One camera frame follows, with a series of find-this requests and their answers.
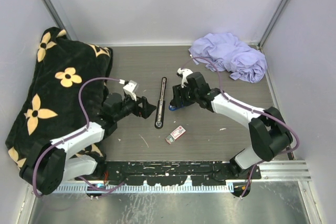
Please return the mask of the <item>blue stapler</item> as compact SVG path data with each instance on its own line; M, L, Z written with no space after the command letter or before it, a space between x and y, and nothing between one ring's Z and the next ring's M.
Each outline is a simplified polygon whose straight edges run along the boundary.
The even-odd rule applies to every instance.
M173 105L173 104L170 103L170 105L169 105L169 110L170 111L176 111L176 110L181 109L181 108L184 108L183 104Z

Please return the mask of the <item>black stapler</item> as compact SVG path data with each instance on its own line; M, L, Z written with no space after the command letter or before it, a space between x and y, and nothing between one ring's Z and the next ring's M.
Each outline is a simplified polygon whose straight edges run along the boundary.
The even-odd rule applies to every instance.
M154 127L161 129L163 127L164 110L165 110L165 90L166 90L167 78L163 77L161 80L160 96L157 103L157 110L155 116Z

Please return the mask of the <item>red white staple box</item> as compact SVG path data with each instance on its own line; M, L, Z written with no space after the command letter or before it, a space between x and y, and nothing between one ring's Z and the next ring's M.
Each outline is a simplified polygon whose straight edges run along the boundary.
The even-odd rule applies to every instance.
M178 126L174 131L172 131L166 138L166 142L168 144L172 144L178 138L180 138L186 132L185 128L182 126Z

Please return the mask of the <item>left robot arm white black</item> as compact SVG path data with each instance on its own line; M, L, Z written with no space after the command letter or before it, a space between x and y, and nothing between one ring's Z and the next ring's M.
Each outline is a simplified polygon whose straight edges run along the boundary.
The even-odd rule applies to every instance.
M155 110L156 106L150 104L146 97L132 100L129 95L122 97L118 93L111 93L105 99L96 121L49 142L38 140L19 176L44 195L51 194L62 182L81 175L99 180L105 174L105 167L88 154L79 157L76 154L110 136L117 129L117 122L124 117L134 114L147 119Z

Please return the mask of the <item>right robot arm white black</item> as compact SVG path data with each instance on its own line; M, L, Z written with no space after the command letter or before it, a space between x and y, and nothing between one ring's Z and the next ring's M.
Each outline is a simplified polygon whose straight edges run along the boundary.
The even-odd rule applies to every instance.
M259 162L269 162L288 147L293 139L278 109L257 108L234 99L219 88L210 88L200 72L177 70L181 84L173 86L170 109L197 103L201 108L231 118L249 130L251 145L229 161L233 177L241 179Z

